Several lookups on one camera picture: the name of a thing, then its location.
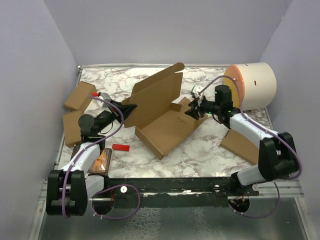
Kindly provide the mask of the red flat block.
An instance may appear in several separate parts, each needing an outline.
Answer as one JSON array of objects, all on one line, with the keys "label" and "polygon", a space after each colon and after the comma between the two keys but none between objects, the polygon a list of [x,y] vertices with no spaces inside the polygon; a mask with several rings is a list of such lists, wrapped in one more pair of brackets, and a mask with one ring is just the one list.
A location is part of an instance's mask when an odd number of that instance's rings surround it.
[{"label": "red flat block", "polygon": [[129,152],[130,146],[126,144],[113,144],[112,149],[115,151]]}]

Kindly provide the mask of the white cylinder container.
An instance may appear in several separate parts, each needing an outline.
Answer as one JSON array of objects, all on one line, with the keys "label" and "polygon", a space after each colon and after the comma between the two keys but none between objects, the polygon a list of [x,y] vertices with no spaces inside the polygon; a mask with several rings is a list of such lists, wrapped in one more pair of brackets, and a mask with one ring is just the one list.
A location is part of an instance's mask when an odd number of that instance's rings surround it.
[{"label": "white cylinder container", "polygon": [[277,80],[265,62],[232,64],[224,72],[224,85],[229,86],[233,106],[244,111],[267,107],[276,95]]}]

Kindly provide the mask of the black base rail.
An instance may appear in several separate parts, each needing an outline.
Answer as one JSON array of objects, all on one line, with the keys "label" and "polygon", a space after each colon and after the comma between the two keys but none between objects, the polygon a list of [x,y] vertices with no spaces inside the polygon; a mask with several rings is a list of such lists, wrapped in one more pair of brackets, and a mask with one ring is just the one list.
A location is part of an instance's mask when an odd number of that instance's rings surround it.
[{"label": "black base rail", "polygon": [[106,193],[91,198],[99,207],[119,209],[216,207],[228,198],[258,196],[252,185],[233,188],[230,177],[107,178]]}]

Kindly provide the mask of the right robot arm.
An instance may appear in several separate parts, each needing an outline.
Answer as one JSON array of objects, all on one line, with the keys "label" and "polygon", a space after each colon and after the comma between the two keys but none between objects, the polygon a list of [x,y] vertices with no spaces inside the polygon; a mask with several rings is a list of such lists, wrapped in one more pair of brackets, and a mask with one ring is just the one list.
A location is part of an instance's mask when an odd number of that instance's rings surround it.
[{"label": "right robot arm", "polygon": [[192,102],[186,115],[199,120],[210,114],[216,122],[223,124],[244,137],[258,148],[258,163],[232,174],[229,189],[240,196],[248,185],[271,182],[300,170],[292,136],[265,128],[233,106],[232,92],[227,85],[215,87],[215,100],[207,100],[204,89],[195,85],[191,90]]}]

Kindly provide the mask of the aluminium frame profile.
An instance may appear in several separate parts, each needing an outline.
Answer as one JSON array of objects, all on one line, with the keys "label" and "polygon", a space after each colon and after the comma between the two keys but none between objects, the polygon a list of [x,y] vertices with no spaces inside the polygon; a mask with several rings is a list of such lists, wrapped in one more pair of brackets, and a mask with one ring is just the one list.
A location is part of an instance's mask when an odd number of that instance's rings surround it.
[{"label": "aluminium frame profile", "polygon": [[[282,198],[304,197],[304,192],[298,179],[277,180],[275,183]],[[276,186],[271,182],[254,184],[251,188],[254,191],[258,191],[260,198],[276,198],[278,196]]]}]

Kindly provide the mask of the cardboard box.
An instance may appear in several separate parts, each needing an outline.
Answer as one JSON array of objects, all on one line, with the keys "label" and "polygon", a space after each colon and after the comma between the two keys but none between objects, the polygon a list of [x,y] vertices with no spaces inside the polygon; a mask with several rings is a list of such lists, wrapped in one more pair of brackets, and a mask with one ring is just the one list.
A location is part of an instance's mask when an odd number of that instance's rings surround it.
[{"label": "cardboard box", "polygon": [[87,82],[80,81],[63,106],[73,112],[85,112],[92,99],[89,95],[97,91],[96,86]]},{"label": "cardboard box", "polygon": [[123,105],[136,105],[124,127],[135,127],[135,135],[159,160],[208,118],[195,120],[186,115],[190,108],[186,97],[174,103],[180,97],[184,68],[178,62],[149,76],[136,83],[130,97],[122,101]]},{"label": "cardboard box", "polygon": [[82,141],[79,119],[83,115],[80,110],[71,111],[63,115],[64,142],[68,148],[73,148]]},{"label": "cardboard box", "polygon": [[230,129],[222,139],[220,146],[251,165],[256,165],[258,163],[259,149],[237,131]]}]

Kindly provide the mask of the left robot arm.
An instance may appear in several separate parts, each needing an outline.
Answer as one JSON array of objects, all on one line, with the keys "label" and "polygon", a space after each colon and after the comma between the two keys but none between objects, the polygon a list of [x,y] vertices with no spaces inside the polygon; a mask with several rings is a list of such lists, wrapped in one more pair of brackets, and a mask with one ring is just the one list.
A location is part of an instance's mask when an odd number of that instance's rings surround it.
[{"label": "left robot arm", "polygon": [[107,137],[100,132],[114,121],[123,125],[137,105],[124,105],[114,100],[104,103],[108,110],[96,117],[83,114],[79,118],[81,144],[78,152],[63,168],[52,170],[48,175],[46,213],[50,216],[83,216],[89,198],[95,194],[103,198],[110,193],[111,186],[103,176],[86,177],[86,173],[105,149]]}]

